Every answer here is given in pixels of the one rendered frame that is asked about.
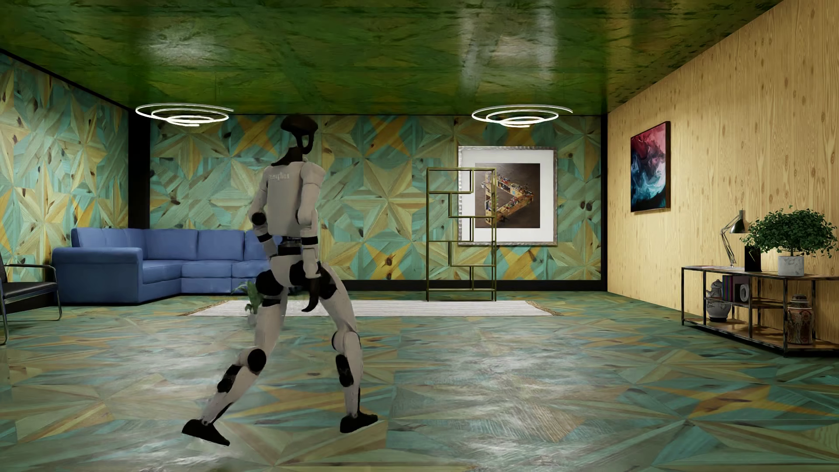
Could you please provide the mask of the white right robot leg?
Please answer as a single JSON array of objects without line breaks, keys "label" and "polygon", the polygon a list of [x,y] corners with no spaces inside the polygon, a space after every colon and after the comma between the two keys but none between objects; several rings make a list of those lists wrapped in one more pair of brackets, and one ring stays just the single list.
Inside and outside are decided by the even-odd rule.
[{"label": "white right robot leg", "polygon": [[375,414],[360,412],[360,387],[363,357],[351,299],[342,281],[331,269],[318,262],[320,272],[320,306],[323,306],[336,325],[331,345],[338,352],[336,368],[343,387],[347,414],[341,419],[340,431],[352,433],[377,422]]}]

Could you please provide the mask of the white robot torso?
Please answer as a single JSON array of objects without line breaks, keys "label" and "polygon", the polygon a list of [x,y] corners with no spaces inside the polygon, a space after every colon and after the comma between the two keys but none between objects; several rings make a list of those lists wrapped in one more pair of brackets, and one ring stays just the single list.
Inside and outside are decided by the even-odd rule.
[{"label": "white robot torso", "polygon": [[267,202],[264,213],[267,217],[267,230],[273,236],[284,239],[300,239],[300,225],[297,213],[300,205],[301,178],[303,162],[294,162],[288,166],[267,166]]}]

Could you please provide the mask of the grey round vase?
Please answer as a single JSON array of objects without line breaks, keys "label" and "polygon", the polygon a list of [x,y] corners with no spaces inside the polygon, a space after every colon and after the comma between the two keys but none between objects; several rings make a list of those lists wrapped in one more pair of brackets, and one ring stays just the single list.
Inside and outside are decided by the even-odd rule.
[{"label": "grey round vase", "polygon": [[722,282],[716,280],[705,291],[707,317],[712,323],[725,323],[728,320],[731,305],[722,300]]}]

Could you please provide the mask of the green plant white pot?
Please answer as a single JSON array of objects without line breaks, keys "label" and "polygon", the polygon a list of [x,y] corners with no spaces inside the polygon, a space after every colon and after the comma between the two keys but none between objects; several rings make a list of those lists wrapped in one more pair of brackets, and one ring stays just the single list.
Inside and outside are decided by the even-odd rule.
[{"label": "green plant white pot", "polygon": [[806,255],[821,253],[831,258],[832,252],[839,248],[835,230],[836,226],[821,212],[809,208],[791,212],[778,210],[752,222],[749,233],[741,241],[761,252],[788,252],[788,255],[779,256],[778,274],[802,277]]}]

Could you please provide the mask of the blue corner sofa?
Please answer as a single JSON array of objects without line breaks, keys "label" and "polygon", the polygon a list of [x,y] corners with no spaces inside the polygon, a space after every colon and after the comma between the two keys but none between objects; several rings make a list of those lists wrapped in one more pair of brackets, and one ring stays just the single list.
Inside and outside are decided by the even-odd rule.
[{"label": "blue corner sofa", "polygon": [[251,231],[95,229],[55,248],[62,302],[136,304],[178,294],[228,294],[269,268]]}]

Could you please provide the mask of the framed picture white mat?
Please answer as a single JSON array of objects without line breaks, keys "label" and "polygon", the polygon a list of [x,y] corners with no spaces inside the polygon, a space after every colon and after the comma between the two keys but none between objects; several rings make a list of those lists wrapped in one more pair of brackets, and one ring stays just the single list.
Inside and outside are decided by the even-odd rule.
[{"label": "framed picture white mat", "polygon": [[[460,146],[459,167],[492,167],[498,174],[498,245],[556,246],[558,244],[556,188],[557,151],[548,147]],[[459,196],[465,215],[488,214],[488,173],[475,174],[474,194]],[[463,245],[468,220],[461,220]],[[490,221],[475,221],[475,241],[488,242]]]}]

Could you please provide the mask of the gold metal shelf unit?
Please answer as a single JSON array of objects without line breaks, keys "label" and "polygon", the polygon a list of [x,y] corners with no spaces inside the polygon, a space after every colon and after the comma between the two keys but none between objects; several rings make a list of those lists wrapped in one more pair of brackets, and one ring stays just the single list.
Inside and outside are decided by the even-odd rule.
[{"label": "gold metal shelf unit", "polygon": [[[455,189],[436,189],[432,187],[431,183],[431,173],[432,172],[446,172],[446,173],[455,173],[455,177],[457,179]],[[484,211],[489,211],[488,214],[483,213],[481,215],[477,215],[475,213],[471,215],[465,215],[462,213],[460,199],[457,198],[453,201],[455,196],[467,196],[468,194],[474,194],[476,192],[475,188],[475,174],[481,173],[488,173],[489,178],[489,192],[490,192],[490,205],[489,207],[484,206]],[[429,167],[425,173],[425,301],[431,301],[431,293],[432,292],[468,292],[468,293],[479,293],[479,292],[486,292],[489,294],[489,299],[491,302],[496,302],[498,300],[498,279],[497,279],[497,252],[498,252],[498,241],[497,241],[497,218],[498,218],[498,204],[497,204],[497,186],[498,186],[498,174],[497,171],[492,167]],[[446,196],[446,208],[447,208],[447,215],[448,219],[455,219],[457,221],[456,224],[456,231],[452,234],[451,238],[447,239],[432,239],[431,235],[431,224],[430,224],[430,215],[431,215],[431,204],[429,203],[430,196],[437,196],[437,195],[444,195]],[[468,240],[467,242],[471,245],[476,246],[486,246],[488,247],[489,254],[490,254],[490,263],[488,264],[455,264],[455,255],[454,255],[454,248],[456,245],[464,243],[464,240],[461,239],[462,236],[462,223],[461,220],[467,219],[468,220]],[[479,243],[475,241],[475,221],[477,219],[480,220],[489,220],[490,221],[490,239],[488,242]],[[431,262],[430,262],[430,254],[431,254],[431,247],[432,243],[445,243],[446,244],[446,257],[447,261],[446,264],[450,267],[466,267],[468,269],[468,286],[464,288],[460,287],[449,287],[449,286],[441,286],[441,287],[433,287],[431,285]],[[488,282],[488,287],[481,288],[476,285],[476,278],[475,278],[475,270],[479,267],[488,267],[490,270],[490,277]]]}]

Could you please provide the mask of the white floor rug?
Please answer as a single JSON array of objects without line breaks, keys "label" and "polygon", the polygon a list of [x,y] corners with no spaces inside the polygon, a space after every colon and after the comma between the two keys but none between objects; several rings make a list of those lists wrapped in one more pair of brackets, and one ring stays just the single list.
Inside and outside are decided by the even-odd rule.
[{"label": "white floor rug", "polygon": [[[187,316],[248,316],[248,301],[228,300],[207,306]],[[301,312],[306,302],[290,300],[288,316],[328,316],[318,305],[313,312]],[[425,302],[421,300],[352,300],[357,317],[361,316],[559,316],[560,312],[522,300],[497,302]]]}]

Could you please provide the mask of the patterned tall jar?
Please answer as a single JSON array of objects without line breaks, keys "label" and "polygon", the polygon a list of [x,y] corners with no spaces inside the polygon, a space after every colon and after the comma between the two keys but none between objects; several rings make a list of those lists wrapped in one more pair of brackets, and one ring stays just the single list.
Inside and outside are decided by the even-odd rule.
[{"label": "patterned tall jar", "polygon": [[804,294],[793,295],[787,306],[785,323],[787,343],[812,345],[813,326],[814,314],[808,297]]}]

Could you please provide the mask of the row of books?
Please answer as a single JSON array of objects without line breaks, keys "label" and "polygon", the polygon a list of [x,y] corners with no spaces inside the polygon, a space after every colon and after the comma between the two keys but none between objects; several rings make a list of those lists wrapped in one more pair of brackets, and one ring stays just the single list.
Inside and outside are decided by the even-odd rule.
[{"label": "row of books", "polygon": [[747,303],[751,296],[751,278],[747,275],[724,274],[721,277],[721,298],[725,302]]}]

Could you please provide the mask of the white robot leg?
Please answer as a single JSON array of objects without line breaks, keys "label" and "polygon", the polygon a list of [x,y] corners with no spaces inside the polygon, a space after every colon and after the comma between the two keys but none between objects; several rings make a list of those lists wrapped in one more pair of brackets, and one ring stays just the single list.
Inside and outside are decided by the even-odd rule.
[{"label": "white robot leg", "polygon": [[318,262],[320,272],[320,306],[323,306],[336,325],[331,345],[338,352],[336,368],[343,387],[347,414],[341,419],[340,431],[352,433],[377,422],[375,414],[360,412],[360,387],[363,357],[351,299],[342,281],[331,269]]},{"label": "white robot leg", "polygon": [[184,424],[182,433],[204,441],[228,446],[214,424],[225,411],[236,402],[257,380],[267,363],[268,356],[277,344],[279,332],[284,323],[288,304],[288,273],[282,272],[280,262],[288,262],[284,256],[270,259],[272,275],[266,272],[257,277],[257,288],[264,295],[263,304],[257,311],[254,346],[244,349],[236,361],[228,367],[216,387],[216,393],[207,403],[201,416]]}]

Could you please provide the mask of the black wall pillar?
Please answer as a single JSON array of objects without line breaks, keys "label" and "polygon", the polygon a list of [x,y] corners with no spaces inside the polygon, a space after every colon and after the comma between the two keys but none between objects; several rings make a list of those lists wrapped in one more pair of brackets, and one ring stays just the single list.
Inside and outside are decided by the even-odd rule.
[{"label": "black wall pillar", "polygon": [[128,116],[128,227],[150,227],[150,118],[131,111]]}]

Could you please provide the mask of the black wooden console table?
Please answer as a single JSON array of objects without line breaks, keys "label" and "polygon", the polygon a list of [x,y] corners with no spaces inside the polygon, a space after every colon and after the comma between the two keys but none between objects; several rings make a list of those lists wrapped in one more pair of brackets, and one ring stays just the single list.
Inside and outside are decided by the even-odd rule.
[{"label": "black wooden console table", "polygon": [[[719,274],[721,277],[724,274],[747,275],[750,277],[751,296],[749,301],[747,303],[727,302],[731,305],[731,308],[744,308],[748,314],[747,320],[743,321],[732,318],[728,319],[725,323],[712,323],[707,317],[705,292],[703,292],[702,295],[701,317],[690,317],[686,312],[686,274],[688,271],[701,273],[703,287],[707,286],[708,273]],[[763,296],[762,283],[764,280],[782,282],[783,295],[781,296],[781,299],[773,299]],[[817,282],[839,281],[839,276],[823,274],[805,274],[802,277],[781,276],[776,272],[749,272],[744,271],[739,267],[685,265],[680,269],[681,324],[696,327],[716,335],[728,336],[747,344],[780,351],[783,355],[787,355],[790,352],[812,353],[813,355],[819,354],[825,356],[839,355],[839,344],[818,340],[815,338],[815,332],[813,332],[814,342],[812,345],[795,345],[787,343],[785,323],[787,318],[787,306],[790,302],[788,289],[789,284],[792,281],[808,282],[811,287],[810,301],[813,301],[815,299],[815,288]],[[763,313],[768,310],[779,310],[781,312],[783,324],[781,329],[763,325],[762,316]]]}]

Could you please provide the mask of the red blue abstract painting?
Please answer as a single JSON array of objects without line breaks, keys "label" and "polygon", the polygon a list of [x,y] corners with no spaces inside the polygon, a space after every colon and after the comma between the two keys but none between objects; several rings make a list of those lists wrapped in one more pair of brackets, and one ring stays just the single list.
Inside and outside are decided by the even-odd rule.
[{"label": "red blue abstract painting", "polygon": [[670,206],[670,122],[631,138],[631,212]]}]

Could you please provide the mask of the small floor plant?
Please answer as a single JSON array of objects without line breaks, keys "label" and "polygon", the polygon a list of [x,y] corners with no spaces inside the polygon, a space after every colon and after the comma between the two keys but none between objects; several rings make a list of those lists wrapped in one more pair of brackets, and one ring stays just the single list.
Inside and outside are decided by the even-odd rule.
[{"label": "small floor plant", "polygon": [[232,290],[232,293],[238,292],[245,293],[248,297],[249,302],[245,306],[247,321],[250,327],[255,327],[257,325],[258,309],[263,302],[263,296],[259,293],[256,284],[252,281],[244,282]]}]

